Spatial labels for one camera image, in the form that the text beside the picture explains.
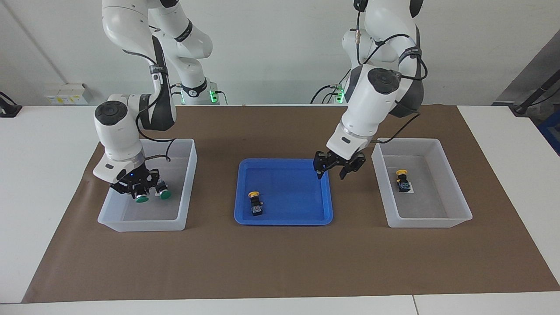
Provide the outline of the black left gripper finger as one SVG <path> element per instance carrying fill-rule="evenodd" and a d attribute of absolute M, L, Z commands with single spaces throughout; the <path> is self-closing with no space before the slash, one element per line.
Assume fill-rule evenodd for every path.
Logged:
<path fill-rule="evenodd" d="M 340 170 L 340 179 L 344 180 L 349 173 L 357 172 L 365 162 L 366 157 L 364 154 L 356 154 L 349 160 L 345 161 L 342 165 L 342 169 Z"/>
<path fill-rule="evenodd" d="M 321 180 L 324 173 L 328 171 L 328 154 L 326 152 L 317 151 L 313 159 L 313 168 L 316 172 L 318 180 Z"/>

